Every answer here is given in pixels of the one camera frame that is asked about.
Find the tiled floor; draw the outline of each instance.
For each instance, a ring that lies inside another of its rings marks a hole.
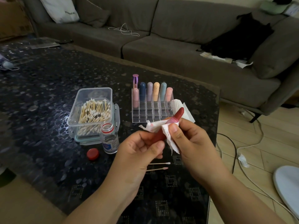
[[[261,137],[257,122],[250,124],[249,115],[241,115],[239,109],[221,103],[218,132],[232,138],[237,147],[255,144]],[[245,169],[260,187],[278,201],[272,181],[273,171],[279,166],[299,167],[299,109],[279,108],[270,116],[259,118],[265,133],[262,143],[243,149],[250,167]],[[234,162],[234,147],[224,136],[217,137],[223,152],[223,161],[229,169]],[[242,173],[236,163],[234,175],[274,210],[287,224],[295,224],[293,217],[271,198],[264,195]],[[65,215],[42,197],[29,184],[17,177],[9,185],[0,188],[0,224],[60,223]],[[223,223],[215,205],[211,202],[209,224]]]

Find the sofa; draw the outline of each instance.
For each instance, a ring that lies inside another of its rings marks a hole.
[[[248,109],[255,119],[269,115],[299,88],[299,19],[259,9],[191,0],[90,0],[111,12],[105,26],[56,24],[39,0],[23,0],[38,36],[74,44],[221,88],[221,100]],[[236,16],[272,26],[270,35],[240,68],[200,56],[200,44],[233,29]],[[123,35],[121,27],[140,36]]]

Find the table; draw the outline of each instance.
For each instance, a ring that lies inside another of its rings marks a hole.
[[[81,146],[68,135],[66,121],[81,88],[113,89],[113,101],[120,107],[118,135],[122,142],[140,129],[140,124],[132,123],[132,74],[139,74],[144,82],[166,82],[215,145],[219,88],[113,57],[109,61],[63,47],[30,49],[31,42],[0,48],[0,53],[20,67],[0,73],[0,162],[66,214],[96,191],[114,159],[101,144]],[[86,157],[92,147],[100,151],[95,162]],[[171,165],[168,170],[145,175],[118,223],[206,223],[209,195],[190,176],[181,157],[171,156],[165,148],[159,162]]]

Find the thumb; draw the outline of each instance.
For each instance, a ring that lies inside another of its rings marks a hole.
[[[152,144],[146,150],[146,152],[142,154],[143,162],[145,162],[148,165],[154,158],[156,158],[157,155],[162,153],[164,148],[165,148],[165,143],[163,141],[158,141]]]
[[[169,125],[169,133],[181,151],[190,144],[189,139],[186,138],[181,128],[179,128],[177,124]]]

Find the forearm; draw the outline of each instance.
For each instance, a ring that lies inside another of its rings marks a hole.
[[[105,181],[87,200],[77,207],[63,224],[114,224],[126,208],[126,198]]]
[[[229,171],[223,171],[217,181],[206,183],[205,187],[226,224],[284,223]]]

